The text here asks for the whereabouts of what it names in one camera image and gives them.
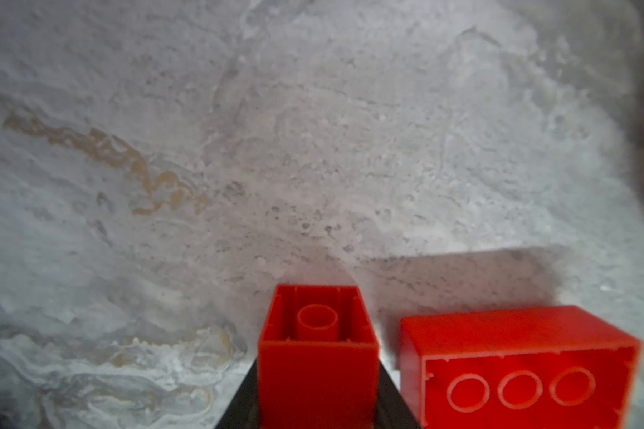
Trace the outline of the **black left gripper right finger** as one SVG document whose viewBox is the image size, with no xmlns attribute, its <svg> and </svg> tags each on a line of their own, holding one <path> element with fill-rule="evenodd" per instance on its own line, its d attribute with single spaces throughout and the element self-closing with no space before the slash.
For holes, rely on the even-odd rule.
<svg viewBox="0 0 644 429">
<path fill-rule="evenodd" d="M 382 363 L 379 363 L 377 378 L 375 429 L 420 429 L 418 420 Z"/>
</svg>

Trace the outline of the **small red lego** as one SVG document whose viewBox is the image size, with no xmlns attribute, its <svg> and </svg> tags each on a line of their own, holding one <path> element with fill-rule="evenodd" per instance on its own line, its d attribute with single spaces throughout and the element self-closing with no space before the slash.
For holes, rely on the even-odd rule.
<svg viewBox="0 0 644 429">
<path fill-rule="evenodd" d="M 263 428 L 370 428 L 379 342 L 356 286 L 275 288 L 258 343 Z"/>
</svg>

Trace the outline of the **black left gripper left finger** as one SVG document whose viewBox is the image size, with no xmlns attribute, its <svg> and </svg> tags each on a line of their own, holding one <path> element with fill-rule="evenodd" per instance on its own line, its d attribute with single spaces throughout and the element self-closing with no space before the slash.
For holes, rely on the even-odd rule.
<svg viewBox="0 0 644 429">
<path fill-rule="evenodd" d="M 252 363 L 216 429 L 260 429 L 257 359 Z"/>
</svg>

